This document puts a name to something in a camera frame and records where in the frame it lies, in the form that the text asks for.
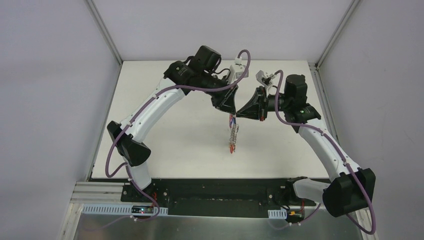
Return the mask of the grey red keyring holder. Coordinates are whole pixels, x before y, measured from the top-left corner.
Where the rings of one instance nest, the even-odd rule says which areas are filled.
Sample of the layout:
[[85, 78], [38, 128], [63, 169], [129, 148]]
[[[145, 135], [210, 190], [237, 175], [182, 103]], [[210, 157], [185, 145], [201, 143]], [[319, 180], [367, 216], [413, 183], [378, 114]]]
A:
[[236, 144], [237, 144], [237, 133], [239, 131], [239, 125], [237, 124], [237, 118], [236, 118], [236, 124], [230, 127], [230, 121], [232, 117], [236, 117], [234, 114], [229, 115], [229, 128], [230, 128], [230, 137], [229, 137], [229, 152], [233, 154], [236, 151]]

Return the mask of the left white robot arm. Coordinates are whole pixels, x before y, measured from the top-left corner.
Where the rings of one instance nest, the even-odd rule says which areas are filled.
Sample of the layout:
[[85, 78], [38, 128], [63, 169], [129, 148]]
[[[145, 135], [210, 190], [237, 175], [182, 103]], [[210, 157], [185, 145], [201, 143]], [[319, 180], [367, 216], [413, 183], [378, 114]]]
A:
[[242, 57], [238, 55], [228, 75], [219, 78], [216, 70], [221, 61], [222, 56], [217, 51], [206, 45], [200, 46], [195, 55], [169, 65], [155, 90], [137, 110], [121, 122], [111, 121], [107, 125], [112, 145], [106, 160], [110, 161], [113, 150], [123, 157], [129, 181], [135, 186], [133, 195], [140, 202], [149, 201], [153, 195], [147, 164], [151, 150], [144, 140], [174, 104], [188, 93], [199, 91], [211, 97], [212, 106], [217, 110], [232, 115], [236, 113], [238, 83], [248, 74], [251, 59], [243, 64]]

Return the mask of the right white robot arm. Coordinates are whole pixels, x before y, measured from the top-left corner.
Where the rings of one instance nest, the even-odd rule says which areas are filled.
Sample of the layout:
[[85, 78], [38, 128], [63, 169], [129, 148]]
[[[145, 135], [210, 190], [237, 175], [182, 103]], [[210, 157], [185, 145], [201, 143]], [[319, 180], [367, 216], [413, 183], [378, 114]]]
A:
[[275, 74], [259, 72], [252, 98], [236, 113], [237, 117], [264, 121], [269, 112], [284, 113], [282, 123], [290, 125], [311, 147], [324, 166], [330, 183], [301, 176], [291, 178], [284, 190], [284, 200], [296, 205], [303, 199], [323, 204], [333, 217], [348, 215], [372, 205], [376, 176], [370, 168], [355, 163], [328, 133], [319, 112], [307, 102], [308, 85], [304, 75], [286, 77], [283, 92], [269, 94]]

